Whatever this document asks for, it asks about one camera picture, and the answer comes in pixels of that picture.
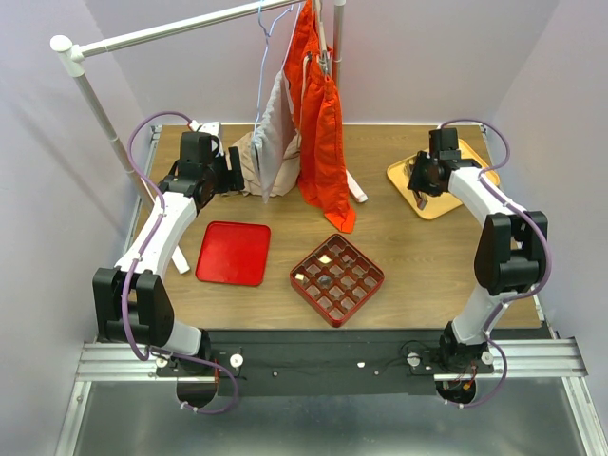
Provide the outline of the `metal tongs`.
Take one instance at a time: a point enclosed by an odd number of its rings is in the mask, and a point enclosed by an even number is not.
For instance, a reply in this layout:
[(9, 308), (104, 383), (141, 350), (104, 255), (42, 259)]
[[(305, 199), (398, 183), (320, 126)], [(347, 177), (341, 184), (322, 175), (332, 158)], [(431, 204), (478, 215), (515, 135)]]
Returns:
[(428, 204), (428, 197), (424, 192), (413, 191), (414, 200), (419, 210), (423, 211)]

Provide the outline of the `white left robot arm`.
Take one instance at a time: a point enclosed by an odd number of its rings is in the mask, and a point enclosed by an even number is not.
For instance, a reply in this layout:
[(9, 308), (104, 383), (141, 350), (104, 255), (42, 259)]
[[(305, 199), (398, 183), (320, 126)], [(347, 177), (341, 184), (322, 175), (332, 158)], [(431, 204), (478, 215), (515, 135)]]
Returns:
[(92, 279), (99, 336), (178, 357), (191, 375), (211, 361), (207, 331), (176, 318), (163, 279), (182, 235), (217, 194), (244, 187), (238, 149), (224, 148), (220, 123), (180, 137), (180, 155), (156, 185), (153, 210), (126, 253)]

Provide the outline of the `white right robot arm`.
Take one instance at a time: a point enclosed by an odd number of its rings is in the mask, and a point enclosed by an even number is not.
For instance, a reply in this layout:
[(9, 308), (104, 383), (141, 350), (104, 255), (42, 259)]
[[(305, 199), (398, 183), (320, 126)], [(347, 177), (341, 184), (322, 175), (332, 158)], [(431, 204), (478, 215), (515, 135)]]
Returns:
[(450, 194), (482, 227), (474, 257), (477, 285), (462, 312), (446, 325), (437, 349), (439, 365), (456, 372), (481, 360), (493, 327), (511, 302), (533, 295), (546, 283), (548, 219), (509, 199), (487, 177), (487, 168), (464, 158), (455, 128), (431, 130), (428, 143), (408, 168), (408, 190), (417, 208)]

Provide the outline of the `red chocolate box tray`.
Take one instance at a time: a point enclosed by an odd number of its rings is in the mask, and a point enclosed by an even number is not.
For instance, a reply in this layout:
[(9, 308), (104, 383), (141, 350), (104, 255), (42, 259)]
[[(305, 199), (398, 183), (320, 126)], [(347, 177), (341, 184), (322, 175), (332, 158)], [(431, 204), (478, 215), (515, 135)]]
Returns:
[[(323, 264), (319, 259), (332, 261)], [(295, 279), (303, 274), (305, 279)], [(332, 283), (318, 282), (329, 276)], [(294, 290), (332, 327), (342, 327), (378, 291), (385, 280), (382, 270), (340, 234), (324, 240), (290, 271)]]

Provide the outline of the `yellow plastic tray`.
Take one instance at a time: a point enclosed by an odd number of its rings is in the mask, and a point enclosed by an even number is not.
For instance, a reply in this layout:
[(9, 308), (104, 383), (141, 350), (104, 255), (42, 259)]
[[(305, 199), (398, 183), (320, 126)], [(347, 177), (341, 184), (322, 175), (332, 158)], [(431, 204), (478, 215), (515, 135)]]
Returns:
[[(466, 141), (459, 139), (459, 148), (463, 159), (473, 159), (482, 168), (488, 166), (488, 163), (481, 155)], [(414, 193), (408, 189), (410, 168), (414, 165), (415, 159), (416, 154), (390, 165), (387, 169), (387, 176), (389, 181), (395, 186), (419, 218), (434, 220), (463, 205), (459, 199), (451, 194), (444, 193), (439, 197), (424, 196), (423, 200), (426, 202), (426, 205), (423, 209), (420, 209), (418, 207), (418, 199), (416, 199)], [(489, 171), (486, 173), (486, 176), (494, 185), (498, 186), (500, 184), (500, 177), (496, 171)]]

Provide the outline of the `beige crumpled cloth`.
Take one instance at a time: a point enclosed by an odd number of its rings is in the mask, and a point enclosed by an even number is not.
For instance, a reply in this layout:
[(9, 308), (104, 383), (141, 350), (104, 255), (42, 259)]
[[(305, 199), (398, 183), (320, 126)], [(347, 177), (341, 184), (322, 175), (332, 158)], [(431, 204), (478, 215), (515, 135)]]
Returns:
[[(241, 172), (244, 179), (243, 194), (262, 196), (259, 179), (252, 162), (251, 145), (253, 132), (249, 131), (236, 142), (233, 147), (238, 149)], [(294, 136), (285, 150), (283, 161), (272, 188), (271, 197), (283, 197), (296, 185), (300, 173), (300, 150), (297, 136)]]

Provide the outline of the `grey hanging towel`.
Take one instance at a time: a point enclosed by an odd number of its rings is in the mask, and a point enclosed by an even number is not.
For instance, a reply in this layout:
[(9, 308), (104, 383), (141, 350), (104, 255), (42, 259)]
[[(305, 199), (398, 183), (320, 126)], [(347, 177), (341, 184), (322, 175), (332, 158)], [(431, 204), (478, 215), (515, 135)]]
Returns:
[(271, 197), (289, 193), (300, 171), (293, 114), (294, 103), (288, 80), (284, 71), (280, 70), (252, 138), (252, 162), (265, 203)]

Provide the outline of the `red tin lid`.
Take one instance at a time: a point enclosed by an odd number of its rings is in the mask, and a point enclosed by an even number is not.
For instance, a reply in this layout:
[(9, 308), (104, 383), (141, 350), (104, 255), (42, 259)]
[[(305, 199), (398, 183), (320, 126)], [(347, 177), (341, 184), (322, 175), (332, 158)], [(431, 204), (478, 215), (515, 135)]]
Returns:
[(271, 233), (263, 224), (212, 221), (202, 239), (195, 277), (202, 282), (259, 286)]

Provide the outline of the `orange hanging shorts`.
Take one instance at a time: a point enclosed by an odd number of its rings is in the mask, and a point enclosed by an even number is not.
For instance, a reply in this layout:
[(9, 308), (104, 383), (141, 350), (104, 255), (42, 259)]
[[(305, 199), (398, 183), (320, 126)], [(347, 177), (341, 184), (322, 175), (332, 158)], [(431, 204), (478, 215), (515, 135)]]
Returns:
[(299, 134), (297, 185), (307, 203), (320, 208), (340, 232), (350, 233), (356, 214), (350, 204), (340, 96), (321, 61), (314, 4), (307, 1), (283, 66)]

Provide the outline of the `white clothes rack frame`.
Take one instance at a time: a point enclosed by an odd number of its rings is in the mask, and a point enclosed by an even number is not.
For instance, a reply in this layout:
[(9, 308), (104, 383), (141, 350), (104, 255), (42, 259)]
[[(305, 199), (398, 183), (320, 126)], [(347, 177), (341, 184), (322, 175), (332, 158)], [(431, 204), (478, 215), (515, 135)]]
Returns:
[(143, 233), (136, 237), (132, 246), (116, 263), (122, 272), (131, 276), (135, 273), (141, 274), (149, 271), (158, 276), (165, 276), (169, 264), (174, 264), (182, 275), (189, 272), (190, 266), (179, 246), (179, 241), (187, 227), (196, 218), (196, 208), (192, 199), (178, 193), (164, 194), (161, 192), (158, 185), (135, 164), (131, 152), (134, 138), (130, 137), (127, 143), (122, 143), (87, 79), (83, 61), (87, 57), (131, 48), (253, 14), (261, 14), (265, 10), (284, 7), (286, 11), (291, 11), (294, 4), (294, 1), (257, 1), (129, 32), (83, 46), (72, 43), (65, 35), (55, 35), (50, 39), (51, 49), (56, 52), (66, 72), (79, 88), (125, 173), (134, 183), (143, 205), (150, 212)]

